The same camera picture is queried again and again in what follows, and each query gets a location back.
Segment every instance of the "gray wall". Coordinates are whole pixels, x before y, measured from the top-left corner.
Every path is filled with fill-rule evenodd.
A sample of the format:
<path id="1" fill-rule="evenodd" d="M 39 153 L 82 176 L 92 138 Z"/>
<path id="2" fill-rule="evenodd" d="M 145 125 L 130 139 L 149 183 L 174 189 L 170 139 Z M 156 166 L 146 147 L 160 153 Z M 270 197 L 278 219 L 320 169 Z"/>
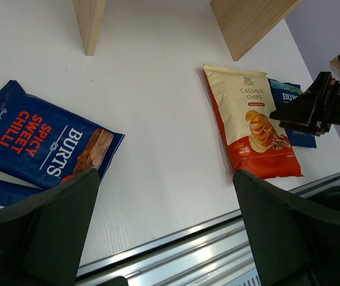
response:
<path id="1" fill-rule="evenodd" d="M 330 71 L 329 61 L 340 53 L 340 0 L 303 0 L 286 22 L 312 78 Z"/>

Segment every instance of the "white tabletop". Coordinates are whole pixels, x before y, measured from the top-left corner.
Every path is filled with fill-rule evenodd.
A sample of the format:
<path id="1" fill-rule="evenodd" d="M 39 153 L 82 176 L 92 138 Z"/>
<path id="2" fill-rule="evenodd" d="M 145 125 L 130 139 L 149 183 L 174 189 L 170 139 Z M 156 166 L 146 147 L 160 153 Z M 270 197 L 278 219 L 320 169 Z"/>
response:
<path id="1" fill-rule="evenodd" d="M 94 57 L 84 56 L 71 0 L 0 0 L 0 88 L 16 79 L 126 134 L 100 185 L 82 265 L 238 208 L 203 64 L 312 83 L 284 21 L 233 62 L 209 0 L 110 0 Z M 316 150 L 295 152 L 306 177 L 270 182 L 291 189 L 340 172 L 334 128 Z"/>

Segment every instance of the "text spicy sweet chilli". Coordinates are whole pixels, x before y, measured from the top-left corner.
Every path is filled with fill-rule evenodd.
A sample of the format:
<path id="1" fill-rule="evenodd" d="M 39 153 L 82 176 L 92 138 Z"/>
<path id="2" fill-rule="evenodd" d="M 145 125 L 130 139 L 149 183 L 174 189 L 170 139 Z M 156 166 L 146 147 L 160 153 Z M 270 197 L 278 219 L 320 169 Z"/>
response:
<path id="1" fill-rule="evenodd" d="M 37 114 L 31 116 L 27 111 L 20 112 L 0 139 L 0 144 L 11 147 L 17 154 L 25 150 L 33 157 L 51 131 L 51 127 L 42 122 L 43 117 Z"/>

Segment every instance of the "cassava chips bag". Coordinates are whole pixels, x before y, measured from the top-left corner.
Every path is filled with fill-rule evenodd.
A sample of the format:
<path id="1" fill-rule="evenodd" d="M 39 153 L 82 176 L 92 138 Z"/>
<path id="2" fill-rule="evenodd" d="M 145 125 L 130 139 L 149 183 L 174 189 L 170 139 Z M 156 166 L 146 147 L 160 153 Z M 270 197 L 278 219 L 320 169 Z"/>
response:
<path id="1" fill-rule="evenodd" d="M 266 73 L 204 65 L 218 127 L 234 170 L 260 178 L 302 176 L 279 122 Z"/>

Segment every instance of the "wooden panel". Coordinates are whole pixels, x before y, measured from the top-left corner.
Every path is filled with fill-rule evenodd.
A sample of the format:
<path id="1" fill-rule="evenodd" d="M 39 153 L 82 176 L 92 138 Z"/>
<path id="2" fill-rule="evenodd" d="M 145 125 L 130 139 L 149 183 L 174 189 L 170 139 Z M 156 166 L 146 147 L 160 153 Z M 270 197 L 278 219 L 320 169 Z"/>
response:
<path id="1" fill-rule="evenodd" d="M 302 0 L 212 0 L 225 42 L 239 61 Z"/>
<path id="2" fill-rule="evenodd" d="M 106 0 L 73 0 L 86 55 L 94 55 L 104 17 Z"/>

